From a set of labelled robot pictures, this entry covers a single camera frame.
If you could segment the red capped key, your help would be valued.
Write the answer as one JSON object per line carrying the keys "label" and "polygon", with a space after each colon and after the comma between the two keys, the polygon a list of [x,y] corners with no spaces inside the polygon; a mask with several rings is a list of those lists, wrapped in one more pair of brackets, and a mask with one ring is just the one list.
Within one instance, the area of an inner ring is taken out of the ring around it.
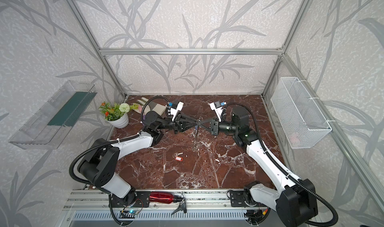
{"label": "red capped key", "polygon": [[182,154],[183,154],[183,153],[176,153],[176,154],[174,154],[174,159],[175,159],[176,161],[182,162],[182,161],[183,161]]}

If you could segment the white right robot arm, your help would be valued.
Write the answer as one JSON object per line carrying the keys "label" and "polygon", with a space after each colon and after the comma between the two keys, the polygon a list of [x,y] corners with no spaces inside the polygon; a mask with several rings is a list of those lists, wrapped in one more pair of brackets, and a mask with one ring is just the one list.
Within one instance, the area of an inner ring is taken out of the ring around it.
{"label": "white right robot arm", "polygon": [[206,128],[207,131],[214,136],[219,133],[232,136],[234,142],[258,163],[275,186],[271,189],[260,182],[246,185],[244,203],[250,207],[265,205],[277,212],[287,227],[297,227],[315,217],[318,214],[317,199],[309,193],[315,189],[314,185],[306,180],[302,182],[304,187],[301,188],[290,179],[300,180],[267,149],[260,134],[250,127],[247,108],[233,108],[232,119],[228,122],[225,120],[225,107],[224,103],[211,103],[211,109],[217,116],[208,120],[210,126]]}

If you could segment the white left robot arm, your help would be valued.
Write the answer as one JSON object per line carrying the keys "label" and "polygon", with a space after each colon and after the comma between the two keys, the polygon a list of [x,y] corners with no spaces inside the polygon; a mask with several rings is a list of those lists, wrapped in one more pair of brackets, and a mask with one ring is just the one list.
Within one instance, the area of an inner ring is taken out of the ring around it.
{"label": "white left robot arm", "polygon": [[144,128],[136,135],[122,140],[97,140],[70,165],[70,176],[77,182],[92,185],[106,194],[114,195],[126,204],[136,198],[136,190],[116,173],[118,160],[136,151],[154,147],[164,136],[162,130],[175,134],[197,125],[197,120],[181,112],[175,117],[161,117],[150,111],[142,121]]}

